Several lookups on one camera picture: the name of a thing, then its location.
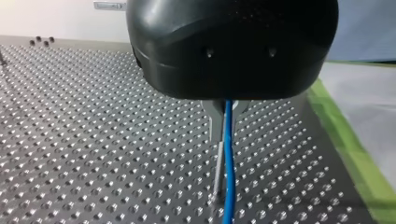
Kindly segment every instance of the blue cable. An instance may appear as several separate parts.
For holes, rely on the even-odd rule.
[[[223,224],[233,223],[235,209],[235,173],[233,172],[233,101],[225,104],[224,159],[227,173],[227,193],[225,196]]]

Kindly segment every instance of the white floor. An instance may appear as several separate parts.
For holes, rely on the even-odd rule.
[[[325,63],[320,79],[396,190],[396,66]]]

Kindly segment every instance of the green edge strip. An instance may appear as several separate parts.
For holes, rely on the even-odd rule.
[[[318,80],[308,99],[332,139],[355,187],[378,224],[396,223],[396,194]]]

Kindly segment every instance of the gray surface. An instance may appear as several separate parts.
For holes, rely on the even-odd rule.
[[[1,223],[219,223],[199,102],[153,90],[128,52],[1,50]],[[250,104],[234,157],[235,223],[373,223],[304,97]]]
[[[326,63],[320,79],[396,190],[396,67]]]
[[[396,1],[341,0],[340,19],[328,59],[396,60]]]

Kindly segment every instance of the metal table surface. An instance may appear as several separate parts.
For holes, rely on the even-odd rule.
[[[0,223],[220,223],[199,102],[156,92],[131,52],[0,50]],[[375,223],[303,95],[239,118],[235,223]]]

